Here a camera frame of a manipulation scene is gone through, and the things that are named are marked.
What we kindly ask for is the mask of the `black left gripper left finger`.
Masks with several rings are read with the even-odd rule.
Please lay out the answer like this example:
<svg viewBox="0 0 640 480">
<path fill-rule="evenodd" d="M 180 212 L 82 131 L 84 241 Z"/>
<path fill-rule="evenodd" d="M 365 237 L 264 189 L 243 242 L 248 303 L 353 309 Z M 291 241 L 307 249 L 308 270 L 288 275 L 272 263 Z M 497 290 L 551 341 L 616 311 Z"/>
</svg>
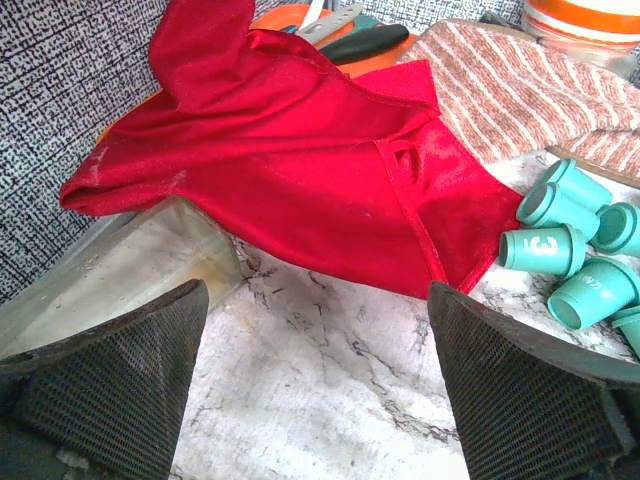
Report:
<svg viewBox="0 0 640 480">
<path fill-rule="evenodd" d="M 166 479 L 209 295 L 189 280 L 93 328 L 1 362 L 1 476 L 62 477 L 59 448 L 94 477 Z"/>
</svg>

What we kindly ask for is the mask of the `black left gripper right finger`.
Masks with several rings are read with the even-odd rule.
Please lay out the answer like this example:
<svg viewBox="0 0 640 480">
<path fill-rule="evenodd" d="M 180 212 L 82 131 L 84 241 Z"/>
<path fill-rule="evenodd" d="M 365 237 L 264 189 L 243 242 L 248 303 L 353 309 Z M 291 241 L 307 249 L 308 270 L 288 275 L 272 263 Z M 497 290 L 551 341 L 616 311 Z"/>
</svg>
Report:
<svg viewBox="0 0 640 480">
<path fill-rule="evenodd" d="M 638 365 L 440 282 L 428 313 L 470 478 L 638 478 Z"/>
</svg>

